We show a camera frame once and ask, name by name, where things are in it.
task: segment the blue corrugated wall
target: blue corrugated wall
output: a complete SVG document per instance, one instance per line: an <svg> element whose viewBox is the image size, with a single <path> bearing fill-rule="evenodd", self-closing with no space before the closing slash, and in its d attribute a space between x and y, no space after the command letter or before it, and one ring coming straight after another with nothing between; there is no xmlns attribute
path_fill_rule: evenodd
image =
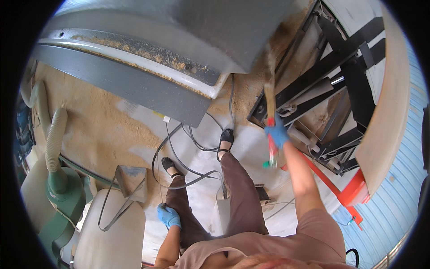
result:
<svg viewBox="0 0 430 269"><path fill-rule="evenodd" d="M360 231L355 223L342 226L346 250L359 252L360 268L372 268L405 235L417 216L421 184L427 175L421 153L423 108L427 105L427 88L416 55L406 42L411 80L410 106L406 130L396 158L381 186L366 204L355 206L363 217ZM344 207L333 218L346 224L351 215ZM348 254L347 263L354 265L355 256Z"/></svg>

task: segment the hand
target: hand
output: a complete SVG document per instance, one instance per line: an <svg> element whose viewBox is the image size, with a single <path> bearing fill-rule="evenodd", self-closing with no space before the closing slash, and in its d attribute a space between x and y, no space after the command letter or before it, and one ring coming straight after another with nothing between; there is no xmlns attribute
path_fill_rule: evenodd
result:
<svg viewBox="0 0 430 269"><path fill-rule="evenodd" d="M173 208L166 206L165 203L158 205L157 215L158 219L164 223L168 229L170 229L172 225L177 225L180 229L182 229L181 219L179 218L178 213Z"/></svg>
<svg viewBox="0 0 430 269"><path fill-rule="evenodd" d="M282 149L284 143L290 140L287 135L287 129L284 127L284 123L282 122L281 117L276 113L275 115L275 127L265 127L264 131L266 135L271 135L273 141L279 149Z"/></svg>

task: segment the brown pants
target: brown pants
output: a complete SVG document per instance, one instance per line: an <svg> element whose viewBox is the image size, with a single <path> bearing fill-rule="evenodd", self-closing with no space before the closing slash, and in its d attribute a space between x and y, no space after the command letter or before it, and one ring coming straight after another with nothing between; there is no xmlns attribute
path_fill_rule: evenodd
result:
<svg viewBox="0 0 430 269"><path fill-rule="evenodd" d="M224 173L224 181L231 193L230 222L223 237L242 232L268 235L258 193L248 173L230 152L225 153L222 157L221 168ZM175 187L184 184L185 178L177 176L170 186ZM186 188L168 190L166 204L175 209L181 218L180 245L182 250L186 250L199 241L212 240L212 236L205 231L191 212Z"/></svg>

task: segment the black shoe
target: black shoe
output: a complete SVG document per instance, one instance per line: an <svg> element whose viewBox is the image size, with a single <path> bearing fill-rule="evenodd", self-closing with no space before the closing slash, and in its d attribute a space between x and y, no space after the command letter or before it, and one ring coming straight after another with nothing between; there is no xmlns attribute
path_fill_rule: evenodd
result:
<svg viewBox="0 0 430 269"><path fill-rule="evenodd" d="M163 157L161 159L161 164L163 165L163 168L164 168L164 170L166 170L166 172L167 172L167 169L169 169L170 167L176 168L175 163L169 157ZM178 175L184 176L184 174L182 172L177 172L177 173L171 175L170 177L174 178L175 176L178 176Z"/></svg>
<svg viewBox="0 0 430 269"><path fill-rule="evenodd" d="M231 143L230 148L229 149L219 149L219 147L221 146L221 141L230 142ZM217 161L219 161L218 153L219 152L230 152L230 149L233 146L233 142L234 142L233 130L232 129L225 129L224 131L222 131L221 137L219 138L218 151L216 153Z"/></svg>

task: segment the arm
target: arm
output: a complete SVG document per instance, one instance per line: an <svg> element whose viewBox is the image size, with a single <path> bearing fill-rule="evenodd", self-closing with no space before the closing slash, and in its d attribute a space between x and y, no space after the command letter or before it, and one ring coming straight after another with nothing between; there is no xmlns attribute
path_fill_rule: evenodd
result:
<svg viewBox="0 0 430 269"><path fill-rule="evenodd" d="M181 228L177 225L170 227L164 242L158 250L157 258L155 259L154 266L166 268L175 265L179 258L179 234Z"/></svg>
<svg viewBox="0 0 430 269"><path fill-rule="evenodd" d="M297 219L309 210L321 208L325 210L319 196L319 191L312 173L300 152L290 142L287 131L279 115L275 116L275 127L266 127L266 134L270 134L279 149L284 152L287 167L291 174L291 182L295 197Z"/></svg>
<svg viewBox="0 0 430 269"><path fill-rule="evenodd" d="M297 219L314 208L325 210L310 168L300 152L290 141L284 142L283 152L291 174Z"/></svg>
<svg viewBox="0 0 430 269"><path fill-rule="evenodd" d="M158 205L157 216L169 231L158 250L154 266L166 268L175 265L175 262L179 259L179 240L182 228L181 219L176 210L168 207L164 203Z"/></svg>

